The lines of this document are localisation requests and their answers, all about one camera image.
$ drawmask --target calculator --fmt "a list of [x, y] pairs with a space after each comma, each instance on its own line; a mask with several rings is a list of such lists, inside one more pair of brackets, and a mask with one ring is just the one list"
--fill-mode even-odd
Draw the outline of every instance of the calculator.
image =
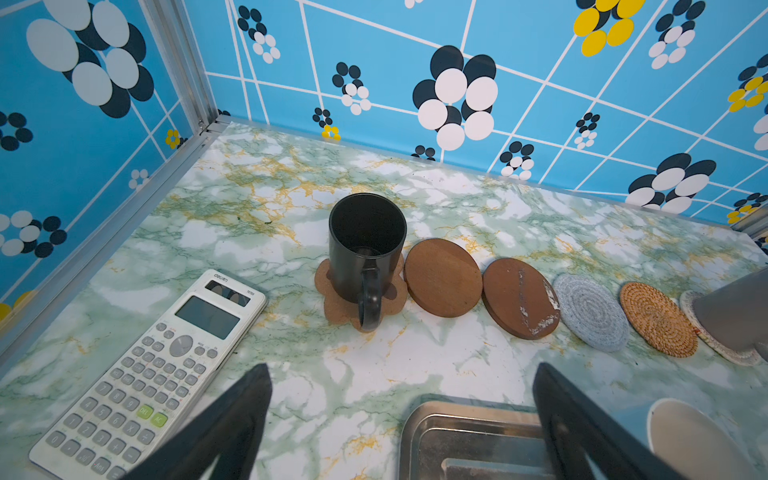
[[266, 297], [206, 271], [29, 452], [63, 480], [118, 480], [182, 425]]

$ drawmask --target marble countertop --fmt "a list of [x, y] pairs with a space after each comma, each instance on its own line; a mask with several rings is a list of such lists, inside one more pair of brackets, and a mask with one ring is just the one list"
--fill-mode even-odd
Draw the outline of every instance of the marble countertop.
[[701, 341], [694, 356], [675, 359], [635, 331], [627, 348], [603, 353], [562, 323], [525, 341], [499, 328], [482, 302], [442, 319], [409, 299], [373, 333], [329, 326], [313, 274], [327, 256], [331, 207], [360, 191], [402, 208], [405, 252], [441, 237], [481, 269], [516, 257], [550, 281], [588, 275], [616, 294], [640, 281], [676, 299], [766, 262], [732, 230], [231, 124], [0, 380], [6, 478], [42, 478], [27, 459], [39, 436], [209, 268], [235, 273], [269, 301], [197, 407], [267, 362], [273, 396], [252, 478], [395, 478], [400, 431], [420, 399], [532, 406], [540, 362], [609, 411], [664, 396], [691, 403], [765, 475], [768, 363], [736, 366]]

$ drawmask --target stainless steel tray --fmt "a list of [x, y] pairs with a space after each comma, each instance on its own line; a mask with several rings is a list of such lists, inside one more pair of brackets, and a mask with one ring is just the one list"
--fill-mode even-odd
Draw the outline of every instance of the stainless steel tray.
[[408, 417], [400, 480], [554, 480], [535, 413], [426, 402]]

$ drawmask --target patterned wall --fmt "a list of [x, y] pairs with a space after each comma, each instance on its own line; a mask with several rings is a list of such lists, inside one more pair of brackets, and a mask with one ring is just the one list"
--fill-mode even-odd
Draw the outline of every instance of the patterned wall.
[[0, 320], [191, 133], [135, 0], [0, 0]]
[[765, 2], [184, 1], [234, 116], [723, 224], [768, 200]]

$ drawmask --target rattan coaster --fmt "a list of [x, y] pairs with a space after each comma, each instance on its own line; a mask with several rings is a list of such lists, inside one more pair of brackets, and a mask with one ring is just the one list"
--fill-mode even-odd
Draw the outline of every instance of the rattan coaster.
[[[383, 317], [400, 313], [406, 304], [408, 287], [405, 280], [400, 276], [403, 264], [404, 260], [402, 255], [400, 255], [400, 260], [395, 267], [395, 275], [392, 277], [392, 284], [389, 285], [382, 298], [382, 322], [384, 321]], [[331, 325], [351, 323], [358, 331], [362, 331], [360, 330], [357, 303], [344, 300], [333, 289], [333, 285], [331, 285], [331, 279], [328, 277], [330, 265], [330, 260], [325, 259], [315, 272], [315, 288], [326, 298], [323, 304], [323, 312], [326, 319]]]
[[718, 352], [725, 359], [730, 360], [737, 365], [755, 366], [758, 363], [761, 363], [763, 360], [760, 358], [760, 354], [757, 353], [757, 350], [749, 349], [744, 352], [737, 352], [736, 350], [729, 349], [718, 342], [704, 329], [701, 323], [699, 323], [699, 319], [696, 318], [696, 313], [694, 312], [694, 300], [701, 296], [704, 296], [704, 294], [694, 292], [693, 290], [688, 290], [680, 295], [680, 309], [683, 310], [690, 322], [694, 325], [694, 330], [698, 333], [701, 339], [707, 345], [711, 346], [712, 350]]
[[611, 292], [581, 275], [560, 275], [554, 291], [560, 300], [563, 323], [587, 345], [603, 352], [623, 349], [629, 340], [629, 322]]
[[650, 346], [679, 358], [696, 353], [694, 326], [662, 292], [645, 283], [631, 282], [621, 289], [620, 300], [629, 323]]

